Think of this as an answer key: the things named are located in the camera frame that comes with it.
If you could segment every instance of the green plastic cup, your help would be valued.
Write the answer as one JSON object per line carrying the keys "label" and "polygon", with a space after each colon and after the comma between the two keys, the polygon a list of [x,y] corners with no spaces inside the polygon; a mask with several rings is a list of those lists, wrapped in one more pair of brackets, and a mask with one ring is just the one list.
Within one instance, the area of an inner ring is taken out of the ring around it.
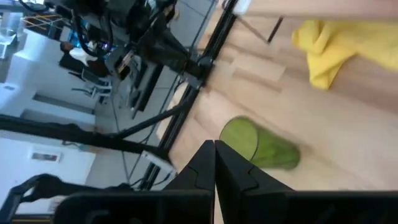
{"label": "green plastic cup", "polygon": [[300,162],[300,151],[294,143],[260,127],[246,117],[229,121],[220,140],[255,166],[293,169]]}

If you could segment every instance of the person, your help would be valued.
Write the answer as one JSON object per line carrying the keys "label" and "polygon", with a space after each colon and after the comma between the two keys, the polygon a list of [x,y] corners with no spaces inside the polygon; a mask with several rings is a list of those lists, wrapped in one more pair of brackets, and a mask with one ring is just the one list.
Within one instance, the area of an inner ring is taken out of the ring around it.
{"label": "person", "polygon": [[[88,46],[89,48],[92,48],[93,44],[90,42]],[[73,66],[72,70],[79,73],[81,73],[84,68],[89,68],[89,70],[94,75],[101,78],[106,77],[110,74],[108,68],[105,65],[104,59],[92,57],[84,52],[83,49],[75,47],[69,42],[60,42],[60,50],[64,53],[64,57],[63,59],[61,59],[60,62],[60,65],[63,67],[68,68],[70,66]],[[70,66],[65,66],[62,60],[68,61],[67,64],[69,64]]]}

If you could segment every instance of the black metal frame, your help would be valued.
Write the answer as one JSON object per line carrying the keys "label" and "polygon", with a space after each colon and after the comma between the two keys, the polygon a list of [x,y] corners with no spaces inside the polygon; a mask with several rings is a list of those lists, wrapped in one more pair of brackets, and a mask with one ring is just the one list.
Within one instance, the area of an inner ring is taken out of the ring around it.
{"label": "black metal frame", "polygon": [[[217,58],[237,18],[232,13],[237,1],[238,0],[229,0],[228,3],[225,4],[224,12],[220,17],[213,34],[211,35],[211,38],[208,42],[208,45],[206,46],[203,55],[196,58],[196,64],[192,64],[194,59],[191,59],[188,65],[184,65],[184,70],[187,69],[188,71],[192,71],[192,75],[198,80],[198,83],[200,85],[204,85],[206,83],[211,72],[212,61]],[[282,19],[278,21],[278,24],[272,31],[269,40],[272,40],[272,37],[281,22]],[[205,64],[203,66],[202,61],[207,61],[207,65]],[[181,70],[181,65],[176,65],[174,67],[177,67]],[[198,85],[192,85],[191,83],[191,85],[187,86],[187,89],[185,90],[180,103],[176,107],[164,111],[163,113],[158,114],[157,116],[154,116],[153,118],[150,118],[142,123],[139,123],[136,126],[123,130],[120,133],[92,133],[81,130],[79,128],[74,128],[61,124],[40,123],[8,115],[0,115],[0,129],[17,133],[33,134],[46,138],[60,139],[64,141],[78,142],[82,144],[115,149],[124,152],[140,154],[143,151],[149,151],[159,156],[160,158],[169,161],[169,151],[171,150],[173,143],[175,142],[181,130],[181,127],[185,122],[185,119],[187,118],[187,115],[189,114],[189,111],[194,101],[196,100],[196,97],[199,94],[200,88],[198,87]],[[158,145],[158,147],[124,140],[124,138],[149,126],[155,125],[159,121],[162,121],[163,119],[168,117],[172,117],[172,119],[167,126],[167,129],[162,139],[160,140],[160,144]],[[143,181],[140,183],[139,189],[151,189],[159,171],[159,167],[155,166],[154,164],[150,164],[144,174],[144,177],[142,178]]]}

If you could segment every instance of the wooden table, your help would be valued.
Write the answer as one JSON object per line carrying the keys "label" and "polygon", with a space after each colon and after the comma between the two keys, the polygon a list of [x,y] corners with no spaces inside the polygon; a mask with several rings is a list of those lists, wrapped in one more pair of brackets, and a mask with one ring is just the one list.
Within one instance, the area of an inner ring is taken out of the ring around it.
{"label": "wooden table", "polygon": [[[221,12],[218,6],[199,48]],[[267,37],[278,18],[242,19]],[[398,189],[398,73],[356,57],[343,65],[329,91],[312,88],[305,53],[291,41],[301,23],[285,19],[267,45],[235,22],[170,152],[174,166],[182,170],[204,140],[218,139],[231,118],[245,115],[300,146],[296,169],[264,170],[295,190]]]}
{"label": "wooden table", "polygon": [[397,19],[394,0],[252,0],[246,15]]}

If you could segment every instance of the yellow towel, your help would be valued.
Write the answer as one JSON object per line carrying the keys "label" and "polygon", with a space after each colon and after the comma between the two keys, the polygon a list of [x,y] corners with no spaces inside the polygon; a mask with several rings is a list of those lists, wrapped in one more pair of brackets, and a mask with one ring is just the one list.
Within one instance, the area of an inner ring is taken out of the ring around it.
{"label": "yellow towel", "polygon": [[398,23],[305,21],[293,43],[306,51],[310,82],[327,90],[342,64],[358,54],[398,70]]}

